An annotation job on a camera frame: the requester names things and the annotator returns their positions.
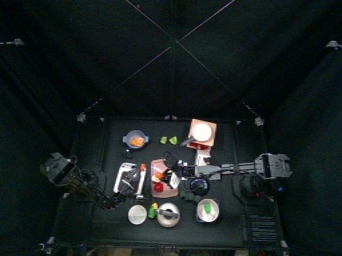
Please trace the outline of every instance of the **black tablecloth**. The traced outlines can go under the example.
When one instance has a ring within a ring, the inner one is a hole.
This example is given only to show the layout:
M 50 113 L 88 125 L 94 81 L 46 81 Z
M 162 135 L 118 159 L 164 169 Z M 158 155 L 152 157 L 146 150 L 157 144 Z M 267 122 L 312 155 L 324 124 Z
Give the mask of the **black tablecloth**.
M 177 159 L 193 164 L 194 150 L 166 143 L 160 144 L 161 136 L 176 136 L 178 142 L 186 138 L 190 120 L 165 121 L 152 119 L 92 118 L 78 124 L 71 154 L 78 165 L 94 171 L 98 184 L 108 196 L 113 194 L 113 184 L 120 164 L 140 164 L 161 158 L 162 152 L 170 152 Z M 210 164 L 252 162 L 265 151 L 263 131 L 253 122 L 216 122 L 214 144 L 210 150 Z M 130 130 L 141 130 L 149 137 L 145 146 L 136 150 L 132 159 L 124 157 L 122 136 Z M 145 176 L 142 194 L 150 196 L 149 168 Z M 242 242 L 241 215 L 242 205 L 232 194 L 230 177 L 224 175 L 220 181 L 210 181 L 209 193 L 204 198 L 218 202 L 218 218 L 213 223 L 198 223 L 194 219 L 196 203 L 180 197 L 152 199 L 144 203 L 126 200 L 116 210 L 104 210 L 97 206 L 89 209 L 86 202 L 74 197 L 61 199 L 55 219 L 54 235 L 58 241 L 73 243 L 109 244 L 120 246 L 174 246 L 205 248 L 240 248 Z M 157 202 L 172 202 L 180 209 L 178 224 L 166 229 L 154 219 L 146 219 L 141 225 L 128 221 L 128 209 L 141 204 L 146 209 Z

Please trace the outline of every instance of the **red object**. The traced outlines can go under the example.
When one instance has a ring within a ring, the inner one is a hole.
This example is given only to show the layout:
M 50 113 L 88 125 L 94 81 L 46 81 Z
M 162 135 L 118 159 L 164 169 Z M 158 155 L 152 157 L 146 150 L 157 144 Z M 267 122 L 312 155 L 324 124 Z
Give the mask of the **red object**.
M 154 192 L 160 193 L 164 191 L 164 185 L 161 182 L 156 183 L 154 186 L 153 186 L 153 190 Z

